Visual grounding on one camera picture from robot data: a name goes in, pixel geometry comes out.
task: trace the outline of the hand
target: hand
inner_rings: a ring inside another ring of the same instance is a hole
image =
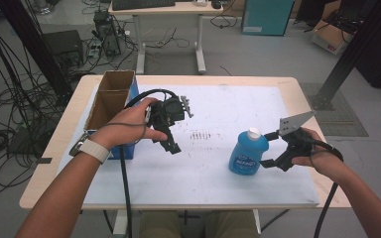
[[[320,136],[314,130],[303,128],[313,139],[321,141]],[[349,168],[335,155],[328,152],[325,148],[315,146],[313,155],[309,157],[295,157],[292,159],[293,165],[314,167],[322,175],[337,181]]]
[[[134,107],[123,109],[109,121],[108,124],[113,125],[106,125],[98,129],[90,136],[90,139],[108,150],[114,146],[132,143],[140,139],[166,141],[166,134],[148,128],[145,123],[146,109],[157,100],[148,97]]]

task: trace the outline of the left hand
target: left hand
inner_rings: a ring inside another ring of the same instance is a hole
[[[123,109],[109,121],[109,123],[125,123],[131,125],[141,124],[142,126],[108,125],[98,129],[90,136],[90,139],[108,150],[114,146],[132,143],[138,141],[139,139],[166,141],[166,134],[148,128],[145,123],[146,109],[150,106],[151,103],[156,101],[158,101],[158,99],[147,97],[138,105]]]

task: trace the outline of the blue liquid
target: blue liquid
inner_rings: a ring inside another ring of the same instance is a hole
[[[240,133],[238,142],[230,156],[228,167],[236,174],[243,176],[254,175],[260,166],[262,154],[269,149],[269,143],[264,136],[252,141],[247,132]]]

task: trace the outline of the electronic equipment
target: electronic equipment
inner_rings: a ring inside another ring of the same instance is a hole
[[[177,121],[185,120],[185,112],[187,112],[189,118],[192,118],[193,114],[191,114],[189,100],[185,96],[178,97],[173,92],[166,89],[153,89],[136,96],[125,106],[125,108],[132,107],[141,99],[156,92],[170,94],[171,97],[164,101],[154,102],[150,105],[146,115],[147,125],[149,127],[153,126],[154,130],[161,131],[168,136],[166,141],[160,142],[166,151],[169,151],[172,154],[179,153],[181,148],[179,148],[178,144],[173,139],[169,127],[175,125],[175,122]]]
[[[296,116],[280,119],[280,129],[276,132],[272,132],[264,135],[268,141],[273,141],[281,136],[284,141],[288,143],[287,150],[277,160],[261,161],[261,166],[264,168],[277,167],[284,172],[293,166],[292,159],[294,157],[309,157],[311,158],[312,166],[315,168],[315,164],[312,160],[315,146],[322,147],[325,151],[335,155],[341,161],[343,161],[342,153],[335,147],[312,138],[312,136],[302,128],[311,117],[316,113],[314,111],[306,112]],[[317,221],[317,228],[315,230],[315,238],[319,237],[320,229],[323,224],[324,217],[329,209],[330,202],[336,193],[338,184],[334,182],[330,188],[329,195],[320,213],[320,217]]]
[[[46,33],[43,38],[62,67],[83,64],[82,41],[77,30]]]
[[[96,37],[102,42],[107,57],[120,55],[119,40],[116,35],[112,16],[107,11],[96,11],[94,14]]]
[[[220,9],[221,8],[221,2],[219,0],[213,0],[213,1],[211,1],[211,6],[213,9]]]
[[[113,11],[141,9],[141,8],[156,8],[156,7],[171,7],[175,6],[175,0],[113,0]]]
[[[261,161],[264,168],[277,167],[287,171],[293,166],[292,158],[307,157],[311,154],[312,137],[301,126],[316,113],[314,111],[299,114],[280,120],[280,129],[265,135],[268,141],[273,141],[281,136],[288,143],[287,150],[277,160]]]

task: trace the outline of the right hand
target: right hand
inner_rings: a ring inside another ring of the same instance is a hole
[[[314,130],[303,128],[313,139],[321,141],[320,136]],[[337,156],[328,152],[325,148],[315,146],[312,159],[309,157],[294,157],[293,165],[314,167],[320,174],[337,181],[349,168]]]

